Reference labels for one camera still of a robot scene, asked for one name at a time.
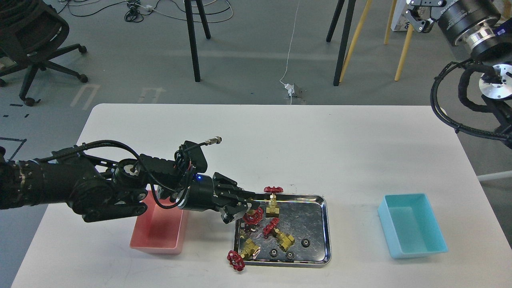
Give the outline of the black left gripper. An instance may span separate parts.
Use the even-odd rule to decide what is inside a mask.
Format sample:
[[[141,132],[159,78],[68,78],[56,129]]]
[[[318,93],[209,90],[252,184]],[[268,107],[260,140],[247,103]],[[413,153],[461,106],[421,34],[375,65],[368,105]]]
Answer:
[[[252,206],[256,193],[241,190],[237,182],[215,172],[212,177],[197,174],[183,191],[178,208],[189,211],[213,210],[220,212],[228,224],[243,217]]]

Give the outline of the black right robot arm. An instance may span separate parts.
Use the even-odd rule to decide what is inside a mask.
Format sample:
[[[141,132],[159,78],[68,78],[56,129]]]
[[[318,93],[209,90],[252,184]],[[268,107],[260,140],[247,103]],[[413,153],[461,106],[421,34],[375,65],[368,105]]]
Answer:
[[[419,33],[428,33],[437,23],[448,43],[464,45],[467,60],[450,62],[434,79],[430,105],[435,115],[455,132],[492,139],[511,147],[511,33],[496,34],[501,15],[490,0],[408,0],[405,16]],[[466,126],[450,118],[438,102],[438,87],[444,77],[462,69],[458,99],[474,112],[491,113],[499,126],[485,131]]]

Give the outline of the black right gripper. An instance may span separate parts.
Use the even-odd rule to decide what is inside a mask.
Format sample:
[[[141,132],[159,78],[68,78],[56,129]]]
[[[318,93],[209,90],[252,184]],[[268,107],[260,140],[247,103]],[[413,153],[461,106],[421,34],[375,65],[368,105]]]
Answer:
[[[420,15],[420,8],[408,8],[405,17],[409,26],[418,33],[429,33],[434,20],[446,40],[457,47],[491,47],[499,41],[492,30],[501,17],[490,0],[406,0],[412,7],[426,8]]]

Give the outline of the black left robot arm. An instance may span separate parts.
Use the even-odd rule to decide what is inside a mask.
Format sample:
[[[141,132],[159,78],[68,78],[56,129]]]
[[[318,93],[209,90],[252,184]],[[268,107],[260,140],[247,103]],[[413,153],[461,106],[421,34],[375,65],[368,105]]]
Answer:
[[[148,209],[143,200],[152,195],[161,208],[220,212],[226,224],[243,217],[258,220],[263,210],[254,192],[218,172],[204,175],[202,147],[221,140],[186,141],[174,160],[137,154],[115,140],[84,143],[25,162],[7,161],[1,148],[0,207],[66,203],[85,222],[95,222],[142,215]]]

